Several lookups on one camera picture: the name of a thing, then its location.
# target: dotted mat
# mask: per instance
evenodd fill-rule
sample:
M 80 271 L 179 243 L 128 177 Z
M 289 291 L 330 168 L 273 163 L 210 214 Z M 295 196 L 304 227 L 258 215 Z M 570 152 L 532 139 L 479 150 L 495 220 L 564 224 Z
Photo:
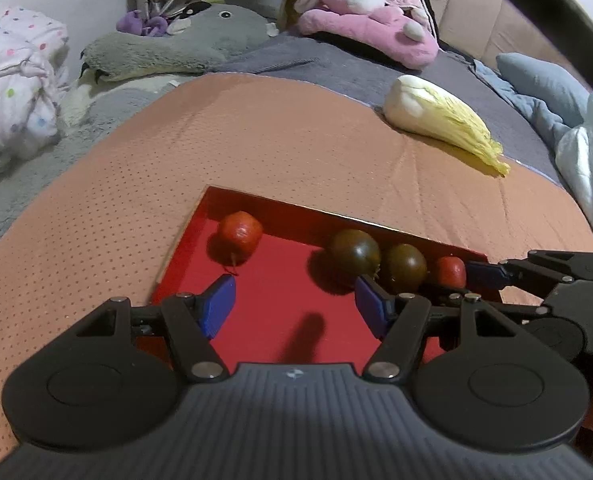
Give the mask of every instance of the dotted mat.
M 532 248 L 593 251 L 574 200 L 530 170 L 513 163 L 508 178 L 495 178 L 458 148 L 401 134 L 311 84 L 203 76 L 97 144 L 0 240 L 0 395 L 15 366 L 105 299 L 147 300 L 206 184 L 375 221 L 493 261 Z M 0 459 L 15 443 L 0 404 Z

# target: pink stuffed rabbit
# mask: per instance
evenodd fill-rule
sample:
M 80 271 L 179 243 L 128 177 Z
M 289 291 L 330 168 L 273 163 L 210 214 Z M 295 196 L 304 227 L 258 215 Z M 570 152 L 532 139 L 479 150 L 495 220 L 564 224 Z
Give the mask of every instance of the pink stuffed rabbit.
M 331 32 L 360 41 L 413 70 L 434 61 L 439 51 L 419 22 L 385 0 L 297 0 L 294 10 L 302 13 L 297 23 L 302 34 Z

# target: red tomato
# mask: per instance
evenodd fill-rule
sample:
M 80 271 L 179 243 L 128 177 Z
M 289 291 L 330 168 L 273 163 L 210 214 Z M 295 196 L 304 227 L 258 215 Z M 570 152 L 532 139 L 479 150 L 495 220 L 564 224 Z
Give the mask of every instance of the red tomato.
M 254 216 L 238 211 L 219 222 L 218 234 L 239 260 L 249 257 L 259 245 L 263 226 Z
M 465 288 L 465 264 L 456 256 L 443 256 L 436 261 L 435 279 L 441 285 Z

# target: gray stuffed animal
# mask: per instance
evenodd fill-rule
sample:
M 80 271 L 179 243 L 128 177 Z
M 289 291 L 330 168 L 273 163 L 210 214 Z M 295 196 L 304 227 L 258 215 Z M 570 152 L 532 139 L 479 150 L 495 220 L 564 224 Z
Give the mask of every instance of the gray stuffed animal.
M 214 4 L 183 21 L 188 20 L 185 30 L 163 38 L 110 32 L 84 49 L 83 70 L 96 70 L 105 81 L 158 73 L 203 74 L 276 35 L 274 23 L 233 5 Z

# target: red tray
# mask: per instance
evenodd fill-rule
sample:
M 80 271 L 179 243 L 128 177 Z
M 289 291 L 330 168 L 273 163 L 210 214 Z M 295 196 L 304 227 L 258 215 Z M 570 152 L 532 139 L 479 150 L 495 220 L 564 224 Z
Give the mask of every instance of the red tray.
M 176 292 L 202 292 L 226 272 L 214 252 L 214 234 L 224 216 L 239 210 L 256 217 L 264 235 L 237 269 L 236 303 L 212 340 L 231 371 L 240 362 L 351 362 L 363 370 L 379 340 L 355 307 L 353 293 L 340 290 L 321 267 L 321 248 L 342 229 L 362 229 L 382 248 L 410 243 L 429 262 L 450 254 L 487 262 L 484 254 L 369 222 L 210 186 L 161 269 L 150 303 Z M 440 352 L 436 340 L 430 340 L 424 360 Z

